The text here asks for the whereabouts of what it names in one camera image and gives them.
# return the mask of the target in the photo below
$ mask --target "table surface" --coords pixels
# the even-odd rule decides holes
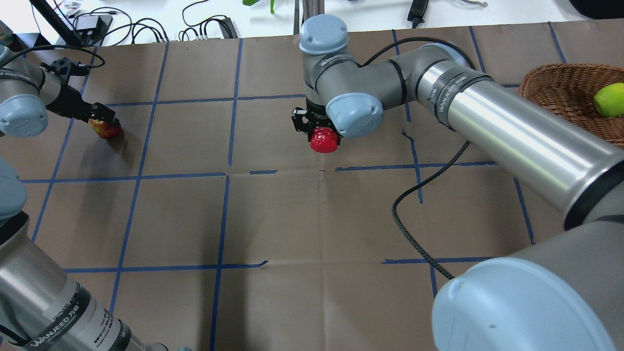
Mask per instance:
[[[186,26],[182,21],[182,8],[193,1],[179,0],[133,0],[105,1],[83,0],[82,8],[91,10],[100,6],[114,6],[128,12],[134,21],[152,17],[165,27],[170,39],[177,39],[178,32]],[[325,0],[325,12],[339,16],[350,31],[380,31],[385,29],[411,28],[406,21],[411,0]],[[430,0],[425,23],[420,27],[483,26],[490,24],[515,24],[537,22],[563,22],[586,19],[568,0],[490,0],[486,8],[470,5],[461,0]],[[15,32],[37,31],[30,5],[27,1],[11,1],[3,4],[0,19]],[[189,23],[215,15],[225,14],[232,18],[240,37],[284,36],[293,33],[295,19],[294,0],[276,0],[275,14],[270,14],[269,0],[261,0],[252,7],[241,0],[209,0],[187,10]],[[43,35],[56,42],[58,35],[36,12]],[[112,27],[127,24],[125,16],[114,16]],[[221,31],[213,23],[211,37],[220,37]],[[125,35],[125,30],[111,34],[104,45],[110,45]],[[153,35],[143,31],[137,42],[153,42]]]
[[[349,48],[363,62],[394,37],[446,39],[517,93],[543,64],[624,67],[623,26],[354,32]],[[313,152],[290,120],[305,104],[297,39],[98,48],[106,66],[71,84],[113,108],[123,135],[107,142],[49,114],[41,135],[0,140],[29,192],[29,234],[139,338],[170,350],[434,350],[431,307],[445,280],[390,208],[464,139],[410,103],[337,152]],[[27,58],[61,55],[90,59]],[[562,214],[478,147],[459,162],[399,208],[450,272],[561,233]]]

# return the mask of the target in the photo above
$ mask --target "power adapter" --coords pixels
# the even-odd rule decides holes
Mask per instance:
[[[228,29],[225,29],[223,27],[223,24],[221,24],[221,26],[219,26],[219,28],[221,28],[221,33],[223,33],[223,37],[227,38],[227,37],[231,37],[231,38],[238,38],[238,35],[236,34],[236,29],[234,28],[234,23],[232,23],[232,19],[229,17],[224,18],[223,23],[227,26]]]

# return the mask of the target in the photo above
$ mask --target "white table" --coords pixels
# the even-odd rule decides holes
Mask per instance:
[[[178,32],[184,28],[182,8],[192,0],[83,0],[82,7],[91,10],[100,6],[118,7],[129,13],[134,21],[152,17],[160,21],[171,40],[177,40]],[[239,37],[283,36],[293,33],[295,2],[275,0],[275,14],[269,11],[270,0],[261,0],[252,7],[244,6],[241,0],[209,0],[186,11],[187,21],[197,23],[214,14],[225,14],[232,18]],[[325,0],[325,13],[339,16],[350,31],[379,31],[383,29],[410,28],[406,21],[412,0]],[[563,22],[586,19],[579,14],[568,0],[489,0],[482,8],[461,0],[429,0],[425,23],[419,27],[477,26],[488,24],[515,24],[535,22]],[[11,0],[3,4],[0,19],[14,32],[36,32],[31,7],[26,0]],[[36,12],[43,35],[50,42],[56,42],[58,35]],[[114,15],[112,27],[127,24],[121,14]],[[209,25],[213,37],[221,36],[216,23]],[[104,41],[110,45],[119,41],[125,29],[119,30]],[[149,31],[142,31],[137,42],[153,42]]]

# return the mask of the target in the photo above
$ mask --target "blue tape line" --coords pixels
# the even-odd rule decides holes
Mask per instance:
[[[420,184],[422,181],[421,178],[421,168],[420,168],[420,164],[418,163],[418,155],[416,154],[416,145],[414,142],[414,138],[412,138],[411,136],[409,136],[407,133],[405,133],[405,130],[403,130],[403,133],[401,133],[404,137],[409,139],[409,145],[412,148],[412,158],[414,159],[414,170],[416,170],[416,184]],[[418,189],[418,201],[423,204],[424,203],[424,199],[422,196],[422,188]]]
[[[35,229],[32,231],[32,242],[37,240],[37,235],[39,234],[39,228],[41,226],[41,220],[43,219],[43,215],[46,212],[47,202],[50,200],[50,194],[52,193],[52,186],[54,185],[54,179],[56,178],[56,174],[59,172],[59,168],[61,166],[61,160],[63,159],[63,154],[65,153],[65,148],[67,147],[67,141],[69,140],[69,133],[72,131],[72,126],[74,125],[74,120],[71,119],[69,121],[69,127],[67,128],[67,132],[65,133],[65,140],[63,140],[63,145],[61,146],[61,153],[59,154],[59,158],[56,160],[56,166],[54,167],[54,172],[52,173],[52,179],[50,184],[47,187],[46,196],[43,200],[43,204],[41,205],[41,211],[39,213],[39,217],[37,218],[37,224],[35,225]]]
[[[531,220],[529,219],[529,212],[527,211],[527,204],[524,202],[524,196],[522,195],[522,188],[520,182],[514,177],[515,191],[518,193],[518,200],[520,200],[520,207],[522,208],[522,215],[524,216],[524,223],[527,225],[527,232],[529,233],[529,240],[531,245],[535,245],[533,236],[533,227],[531,227]]]
[[[555,46],[557,47],[557,52],[559,52],[559,57],[561,57],[561,61],[563,63],[568,63],[563,55],[563,51],[561,50],[561,46],[559,45],[559,40],[557,39],[557,33],[555,33],[555,28],[553,28],[552,23],[548,22],[548,27],[550,28],[550,34],[552,35],[552,39],[555,41]]]
[[[124,180],[137,180],[141,179],[171,179],[171,178],[204,178],[204,177],[223,177],[223,172],[212,173],[181,173],[181,174],[156,174],[156,175],[142,175],[140,177],[106,177],[106,178],[76,178],[76,179],[33,179],[22,180],[25,184],[45,184],[45,183],[90,183],[90,182],[120,182]]]
[[[243,39],[239,39],[238,58],[236,59],[236,78],[234,80],[234,103],[232,104],[232,124],[230,125],[230,147],[228,149],[228,166],[232,166],[232,153],[234,151],[234,128],[236,127],[236,105],[238,103],[238,84],[240,81],[240,61],[242,55]]]
[[[276,174],[277,170],[276,169],[272,169],[272,170],[268,170],[268,171],[249,171],[249,174],[251,175],[255,175],[255,174]]]
[[[26,179],[26,180],[20,180],[20,182],[24,183],[24,184],[45,184],[45,183],[50,183],[52,180],[51,179]]]
[[[437,295],[436,269],[432,265],[429,265],[429,274],[431,275],[431,290],[433,292],[433,297],[436,298],[436,295]]]
[[[394,41],[394,43],[396,43],[398,40],[396,39],[396,31],[393,29],[392,30],[392,39]],[[399,46],[395,46],[394,47],[394,52],[396,52],[397,55],[401,54],[401,50],[399,50]]]
[[[119,104],[106,104],[108,107],[124,107],[124,106],[146,106],[152,105],[153,102],[121,102]]]
[[[67,273],[116,273],[116,272],[168,272],[168,271],[180,271],[180,270],[217,270],[221,269],[253,269],[259,268],[267,264],[268,261],[260,262],[259,264],[224,264],[219,266],[213,265],[160,265],[160,266],[145,266],[145,267],[103,267],[103,268],[68,268],[65,269]]]
[[[97,54],[97,47],[93,49],[93,52]],[[91,56],[90,65],[93,65],[95,61],[95,56]],[[87,87],[87,82],[89,81],[90,72],[84,78],[82,82],[82,87],[80,89],[80,94],[84,94],[84,90]],[[39,217],[37,218],[37,224],[35,225],[35,229],[32,231],[31,241],[35,242],[37,240],[37,235],[39,234],[39,228],[41,227],[41,220],[43,219],[43,215],[46,212],[47,202],[50,200],[50,194],[52,193],[52,186],[54,185],[54,180],[56,179],[56,175],[59,173],[59,168],[61,167],[61,161],[63,160],[63,155],[65,154],[65,148],[67,147],[67,142],[69,141],[69,134],[72,131],[72,126],[74,125],[74,119],[69,121],[69,127],[67,128],[67,132],[65,133],[65,139],[63,140],[63,145],[61,146],[61,151],[59,153],[59,158],[56,160],[56,165],[54,166],[54,171],[52,172],[52,178],[50,180],[50,184],[47,187],[46,196],[43,200],[43,204],[41,205],[41,211],[39,212]]]
[[[223,193],[223,212],[221,214],[221,237],[219,239],[218,264],[223,264],[223,250],[225,248],[225,224],[228,219],[228,202],[230,199],[230,177],[225,176],[225,191]]]
[[[106,177],[106,178],[82,178],[82,179],[54,179],[53,183],[93,183],[93,182],[120,182],[123,180],[137,180],[136,177]]]
[[[436,259],[439,263],[461,263],[461,262],[483,262],[489,259],[495,259],[496,257],[446,257]],[[429,264],[426,259],[400,259],[391,260],[386,259],[381,264]]]
[[[110,299],[109,311],[113,314],[115,310],[115,302],[117,301],[117,291],[119,290],[119,280],[121,278],[121,268],[124,266],[125,251],[128,246],[128,238],[130,236],[130,228],[132,227],[132,218],[134,216],[134,209],[137,205],[137,197],[139,194],[139,187],[141,184],[141,175],[143,174],[143,166],[145,164],[145,155],[147,154],[147,144],[150,140],[150,133],[152,131],[152,124],[154,122],[154,113],[156,110],[156,102],[158,101],[158,95],[160,94],[160,85],[162,83],[162,76],[165,72],[165,64],[167,63],[167,54],[169,52],[169,43],[165,44],[165,50],[162,57],[162,63],[160,66],[160,72],[158,74],[158,83],[156,84],[156,91],[154,92],[154,99],[152,101],[152,111],[150,112],[150,120],[147,124],[147,132],[145,133],[145,141],[143,143],[143,151],[141,153],[141,161],[139,162],[139,173],[137,174],[137,182],[134,185],[134,192],[132,194],[132,203],[130,205],[130,213],[128,214],[128,221],[126,223],[124,241],[121,246],[121,253],[119,254],[119,263],[117,264],[117,275],[115,276],[115,285],[113,286],[113,294]]]
[[[259,264],[223,264],[221,268],[223,269],[249,269],[249,268],[260,268],[265,264],[269,263],[268,261],[262,261]]]
[[[370,171],[375,169],[408,169],[415,168],[413,164],[396,164],[396,165],[386,165],[386,166],[351,166],[351,167],[336,167],[336,172],[345,172],[345,171]]]
[[[217,279],[215,281],[215,296],[212,303],[212,324],[210,326],[210,350],[215,350],[217,338],[217,312],[219,307],[219,293],[221,291],[221,274],[223,272],[223,251],[225,249],[225,228],[228,219],[228,202],[230,198],[230,177],[225,177],[225,192],[223,193],[223,212],[221,216],[221,237],[219,239],[219,258]]]
[[[460,167],[472,167],[472,166],[497,166],[498,163],[494,161],[482,161],[482,162],[456,162],[454,166]],[[446,163],[425,163],[419,164],[420,168],[428,168],[428,167],[444,167]]]
[[[266,95],[266,96],[241,96],[238,100],[270,100],[270,99],[294,99],[297,97],[306,97],[306,94],[289,94],[289,95]],[[166,100],[157,101],[156,105],[167,104],[190,104],[193,102],[221,102],[221,101],[234,101],[232,97],[216,97],[213,99],[183,99],[183,100]],[[109,107],[125,107],[125,106],[146,106],[152,105],[153,102],[120,102],[117,104],[106,104]]]
[[[213,173],[187,173],[187,174],[158,174],[158,175],[142,175],[141,179],[171,179],[171,178],[205,178],[205,177],[223,177],[223,172]]]
[[[188,104],[192,102],[221,102],[221,101],[232,101],[231,97],[223,97],[223,98],[215,98],[215,99],[189,99],[189,100],[167,100],[167,101],[158,101],[157,105],[169,105],[169,104]]]
[[[119,271],[116,267],[104,267],[104,268],[66,268],[67,273],[117,273]]]
[[[295,97],[306,97],[306,94],[272,95],[272,96],[245,96],[238,100],[265,100],[265,99],[292,99]]]
[[[481,57],[481,51],[479,50],[479,44],[477,43],[477,37],[475,37],[474,35],[474,30],[472,29],[472,26],[469,26],[468,30],[470,30],[470,36],[472,37],[474,50],[477,52],[477,58],[479,59],[479,66],[481,66],[481,72],[486,73],[485,66],[483,65],[483,58]]]

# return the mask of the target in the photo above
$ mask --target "black cable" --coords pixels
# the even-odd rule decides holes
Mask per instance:
[[[453,156],[453,158],[447,164],[445,164],[444,167],[440,168],[436,173],[434,173],[432,176],[430,176],[429,178],[427,178],[424,181],[422,181],[420,184],[418,184],[418,185],[416,185],[414,187],[411,187],[410,189],[408,189],[405,192],[403,192],[403,194],[399,195],[399,197],[392,204],[392,217],[393,217],[394,222],[396,223],[396,225],[399,227],[399,230],[403,233],[403,236],[405,236],[405,238],[409,241],[409,243],[412,244],[412,246],[418,251],[419,254],[421,254],[427,260],[427,262],[430,265],[432,265],[435,269],[437,269],[438,272],[440,272],[443,276],[445,276],[449,280],[453,279],[454,276],[451,273],[449,273],[448,270],[444,269],[444,267],[442,267],[442,265],[440,263],[438,263],[438,261],[436,261],[433,257],[431,257],[431,255],[429,255],[422,248],[422,246],[420,246],[420,244],[418,244],[418,242],[414,239],[414,237],[407,231],[407,229],[405,228],[405,225],[403,225],[403,222],[401,222],[401,219],[399,218],[399,214],[396,212],[396,207],[409,194],[412,194],[413,192],[417,191],[418,189],[424,187],[425,185],[430,183],[435,178],[438,178],[438,176],[440,176],[442,173],[444,173],[451,166],[453,166],[453,164],[464,153],[464,151],[466,151],[466,149],[468,148],[469,145],[470,145],[469,141],[465,142],[464,145],[461,147],[461,149],[459,149],[459,151],[457,151],[455,156]]]
[[[219,17],[219,16],[223,16],[223,18],[227,18],[227,16],[224,15],[224,14],[216,14],[214,16],[210,16],[210,17],[204,19],[202,22],[199,22],[198,24],[196,24],[194,26],[191,26],[191,27],[198,26],[199,27],[199,34],[200,35],[205,34],[206,36],[208,36],[208,32],[205,31],[206,27],[207,27],[207,23],[212,21],[213,19],[216,19],[216,17]]]
[[[31,4],[31,10],[32,10],[32,18],[34,18],[35,24],[37,25],[37,29],[39,30],[39,33],[41,34],[41,27],[39,27],[39,21],[37,21],[37,16],[35,16],[35,7],[32,4]]]
[[[452,48],[455,51],[459,52],[459,54],[466,60],[466,62],[468,62],[468,65],[470,66],[470,68],[476,69],[476,66],[474,65],[474,62],[472,62],[470,57],[468,57],[468,55],[462,49],[460,49],[459,47],[457,47],[456,45],[454,45],[454,44],[452,44],[450,42],[447,42],[447,41],[442,40],[442,39],[436,39],[436,38],[433,38],[433,37],[409,37],[409,38],[405,38],[405,39],[401,39],[399,41],[396,41],[396,42],[394,42],[394,43],[384,47],[383,49],[379,50],[377,53],[375,53],[375,55],[373,55],[364,64],[362,64],[361,67],[368,66],[371,62],[375,61],[375,59],[377,59],[379,56],[381,56],[384,52],[386,52],[386,51],[388,51],[388,50],[390,50],[390,49],[392,49],[392,48],[394,48],[394,47],[396,47],[398,45],[404,44],[406,42],[411,42],[411,41],[437,42],[439,44],[443,44],[443,45],[449,46],[450,48]],[[414,239],[414,237],[407,231],[407,229],[405,228],[405,225],[403,225],[403,222],[401,222],[401,219],[399,218],[399,214],[397,213],[396,208],[401,203],[401,201],[403,201],[403,199],[405,199],[409,194],[412,194],[413,192],[417,191],[418,189],[424,187],[425,185],[430,183],[435,178],[438,178],[446,170],[448,170],[460,158],[460,156],[464,153],[464,151],[466,151],[466,149],[468,148],[469,145],[470,145],[470,142],[466,141],[464,143],[464,145],[459,149],[459,151],[457,151],[455,156],[453,156],[453,158],[449,162],[447,162],[447,164],[445,164],[444,167],[440,168],[436,173],[434,173],[432,176],[430,176],[429,178],[427,178],[424,181],[422,181],[420,184],[418,184],[418,185],[416,185],[416,186],[406,190],[405,192],[403,192],[403,194],[399,195],[399,197],[392,204],[392,217],[393,217],[394,222],[396,223],[396,225],[399,227],[399,230],[401,231],[401,233],[403,233],[403,236],[405,236],[407,241],[409,241],[409,243],[412,244],[412,246],[418,251],[418,253],[424,259],[426,259],[427,262],[432,267],[434,267],[438,272],[440,272],[443,276],[445,276],[449,280],[453,279],[454,276],[451,273],[449,273],[448,270],[446,270],[444,267],[442,267],[442,265],[440,263],[438,263],[438,261],[436,261],[433,257],[431,257],[431,255],[429,255],[427,253],[427,251],[425,251],[425,249],[423,249],[422,246],[420,246],[420,244],[418,244],[418,242]]]
[[[93,66],[93,65],[84,66],[87,69],[100,68],[100,67],[104,66],[104,64],[106,64],[106,61],[104,61],[104,58],[102,56],[94,53],[93,51],[89,51],[87,49],[84,49],[82,47],[69,46],[69,45],[41,45],[41,46],[30,47],[29,49],[22,50],[20,52],[15,53],[15,55],[9,57],[8,59],[4,60],[3,62],[0,62],[0,67],[6,66],[11,61],[17,59],[18,57],[21,57],[24,54],[29,53],[29,52],[41,51],[41,50],[50,50],[50,49],[72,49],[72,50],[78,50],[78,51],[86,52],[86,53],[90,54],[91,56],[95,56],[95,57],[97,57],[98,60],[102,61],[102,63],[100,63],[97,66]]]
[[[95,9],[91,10],[90,12],[85,12],[85,13],[81,13],[81,14],[79,14],[79,15],[77,15],[77,16],[74,16],[74,25],[76,24],[77,19],[78,19],[79,17],[82,17],[82,16],[93,16],[93,15],[95,15],[95,14],[114,14],[114,13],[111,13],[111,11],[106,11],[106,12],[102,11],[102,12],[99,12],[99,10],[103,10],[103,9],[111,9],[111,10],[117,11],[118,13],[121,13],[121,14],[123,14],[124,16],[128,17],[129,24],[132,24],[132,23],[133,23],[133,21],[132,21],[132,17],[130,17],[130,15],[129,15],[127,12],[125,12],[124,10],[122,10],[122,9],[118,9],[117,7],[102,6],[102,7],[95,8]],[[125,34],[125,36],[124,36],[124,37],[123,37],[120,41],[116,42],[115,44],[111,44],[110,46],[116,46],[116,45],[119,45],[119,44],[121,44],[124,40],[126,40],[126,38],[128,38],[128,36],[129,36],[129,35],[130,35],[130,33],[132,32],[132,28],[133,28],[133,27],[132,27],[132,26],[128,26],[128,25],[126,25],[126,26],[124,26],[124,27],[130,27],[130,28],[128,29],[128,33],[126,33],[126,34]],[[107,33],[107,34],[105,34],[104,36],[100,37],[100,39],[98,39],[97,41],[103,40],[103,39],[104,39],[104,37],[106,37],[107,35],[108,35],[108,33]],[[88,46],[89,46],[89,47],[93,47],[93,46],[94,46],[94,44],[95,44],[95,43],[90,43]]]
[[[91,13],[93,13],[94,11],[103,10],[103,9],[112,9],[112,10],[118,11],[119,13],[124,14],[126,17],[128,17],[129,23],[133,23],[132,17],[130,17],[130,15],[127,12],[125,12],[124,10],[118,9],[116,7],[102,6],[102,7],[98,7],[97,9],[91,10]],[[126,40],[126,38],[128,38],[128,36],[130,36],[131,32],[132,32],[132,27],[128,29],[128,33],[126,33],[125,36],[120,41],[116,42],[115,44],[111,46],[117,46],[121,44],[124,40]]]
[[[160,22],[156,21],[153,18],[145,17],[145,18],[139,19],[136,23],[140,23],[141,21],[153,21],[153,22],[156,22],[160,26],[160,28],[162,29],[162,34],[165,36],[164,38],[162,36],[160,38],[162,39],[162,41],[167,40],[167,42],[169,42],[169,37],[167,36],[167,31],[165,30],[165,28],[162,26],[162,24]]]
[[[123,28],[130,27],[130,26],[137,26],[137,25],[139,25],[139,26],[143,26],[143,27],[149,27],[149,26],[147,26],[147,25],[145,25],[145,24],[142,24],[142,23],[128,23],[128,24],[124,24],[123,26],[119,26],[119,27],[117,27],[117,28],[113,29],[112,31],[110,31],[110,32],[108,32],[108,33],[106,33],[106,34],[104,34],[102,37],[100,37],[100,40],[101,40],[101,39],[104,39],[105,37],[107,37],[107,36],[111,35],[112,33],[116,32],[116,31],[118,31],[119,29],[123,29]]]
[[[184,21],[184,24],[186,24],[188,27],[197,27],[201,23],[200,22],[200,23],[197,23],[197,24],[189,24],[187,22],[187,20],[184,18],[184,11],[186,11],[189,7],[191,7],[193,5],[201,4],[202,2],[206,2],[206,1],[208,1],[208,0],[199,0],[199,1],[193,2],[191,5],[188,5],[187,7],[182,9],[182,21]]]
[[[227,24],[225,24],[225,22],[223,22],[223,20],[221,20],[221,19],[214,18],[214,16],[210,17],[208,19],[205,19],[205,20],[202,21],[202,23],[200,23],[200,28],[201,28],[201,26],[203,24],[203,32],[204,32],[204,34],[206,36],[208,36],[208,23],[210,23],[212,21],[216,21],[217,23],[219,23],[219,26],[223,27],[225,29],[225,31],[228,33],[228,36],[230,37],[230,39],[233,38],[232,31],[230,30],[230,28],[228,28]]]
[[[178,40],[180,40],[180,41],[184,41],[184,35],[186,35],[186,36],[187,36],[187,38],[188,38],[188,40],[190,41],[190,40],[191,40],[191,37],[188,35],[187,31],[193,31],[193,32],[195,33],[195,38],[196,38],[196,39],[199,39],[199,34],[197,34],[197,31],[195,30],[195,28],[193,28],[193,27],[188,27],[188,28],[186,28],[186,29],[184,29],[183,31],[180,31],[180,32],[178,33]]]
[[[137,36],[139,35],[139,33],[140,33],[143,29],[149,29],[149,30],[151,30],[151,31],[152,31],[152,34],[154,34],[154,37],[156,37],[156,42],[160,42],[161,40],[162,40],[162,41],[165,41],[165,39],[163,39],[162,34],[160,33],[160,31],[159,31],[158,29],[156,29],[156,28],[154,28],[154,27],[151,27],[151,26],[146,26],[146,25],[144,25],[144,24],[142,24],[142,23],[134,23],[134,24],[135,24],[135,26],[136,26],[137,24],[141,24],[141,25],[143,25],[143,26],[145,26],[145,27],[143,27],[143,28],[139,29],[139,31],[138,31],[138,32],[136,32],[136,34],[134,34],[134,35],[132,36],[132,42],[130,42],[131,44],[136,44],[134,41],[136,40]]]
[[[442,39],[436,39],[433,37],[409,37],[409,38],[405,38],[405,39],[401,39],[399,41],[396,41],[386,47],[384,47],[383,49],[379,50],[375,55],[373,55],[370,59],[368,59],[368,61],[366,61],[362,66],[368,66],[371,62],[375,61],[379,56],[381,56],[384,52],[392,49],[395,46],[404,44],[406,42],[411,42],[411,41],[431,41],[431,42],[437,42],[439,44],[443,44],[446,45],[448,47],[450,47],[451,49],[459,52],[459,54],[461,56],[464,57],[464,59],[466,59],[466,62],[468,62],[468,65],[470,66],[470,68],[472,69],[477,69],[476,66],[474,65],[474,62],[472,62],[472,60],[468,57],[468,55],[459,47],[457,47],[455,44],[451,43],[451,42],[447,42],[445,40]]]
[[[18,334],[13,332],[11,329],[0,324],[0,333],[10,337],[15,341],[18,345],[25,345],[28,343],[28,340],[22,339]]]

